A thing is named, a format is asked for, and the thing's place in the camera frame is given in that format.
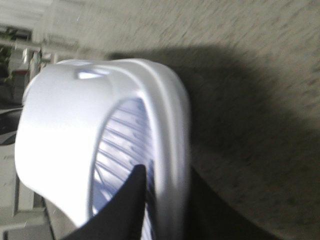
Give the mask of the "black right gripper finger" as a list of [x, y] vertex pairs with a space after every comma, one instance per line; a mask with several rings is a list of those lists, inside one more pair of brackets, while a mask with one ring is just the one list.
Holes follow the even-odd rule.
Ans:
[[146, 167], [136, 165], [105, 207], [65, 240], [139, 240], [145, 216]]

